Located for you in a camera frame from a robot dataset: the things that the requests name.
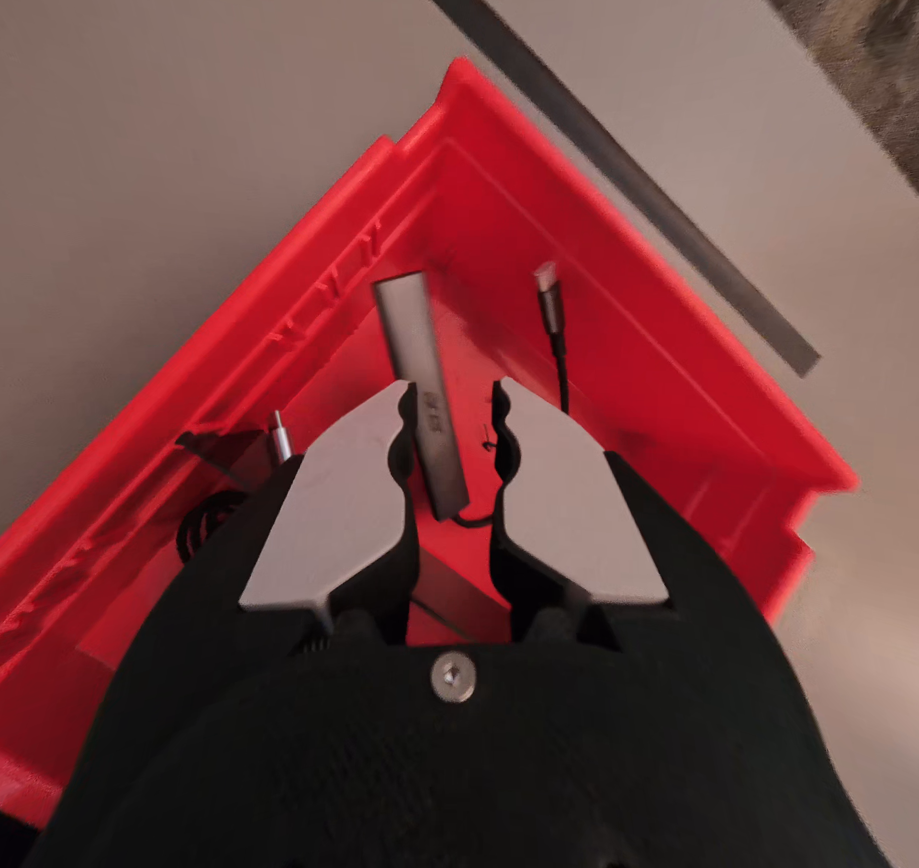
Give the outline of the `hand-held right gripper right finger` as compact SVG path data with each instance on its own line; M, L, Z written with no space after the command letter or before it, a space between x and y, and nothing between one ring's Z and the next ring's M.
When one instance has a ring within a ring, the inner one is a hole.
M571 629L602 607L670 597L603 447L572 417L510 377L493 384L500 479L490 578L521 642L546 609Z

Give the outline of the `red plastic bin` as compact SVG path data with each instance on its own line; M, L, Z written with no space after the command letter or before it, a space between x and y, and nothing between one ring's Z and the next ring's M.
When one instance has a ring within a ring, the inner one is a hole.
M683 278L499 88L456 58L2 535L2 812L42 828L113 671L180 564L179 522L228 485L176 443L297 447L392 382L372 285L424 271L473 514L492 382L555 399L533 272L555 261L572 414L699 530L775 622L798 526L855 472Z

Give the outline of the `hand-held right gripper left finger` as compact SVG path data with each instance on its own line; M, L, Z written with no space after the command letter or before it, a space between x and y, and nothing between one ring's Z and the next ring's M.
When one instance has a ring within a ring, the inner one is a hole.
M308 610L327 633L361 610L385 642L406 640L420 575L409 488L417 407L415 384L396 381L305 450L241 609Z

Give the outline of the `dark grey usb hub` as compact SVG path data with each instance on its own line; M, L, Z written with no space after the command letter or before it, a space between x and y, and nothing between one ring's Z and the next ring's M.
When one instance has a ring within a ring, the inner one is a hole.
M378 281L375 305L396 378L417 395L415 446L438 521L461 515L470 494L460 458L426 276L413 271Z

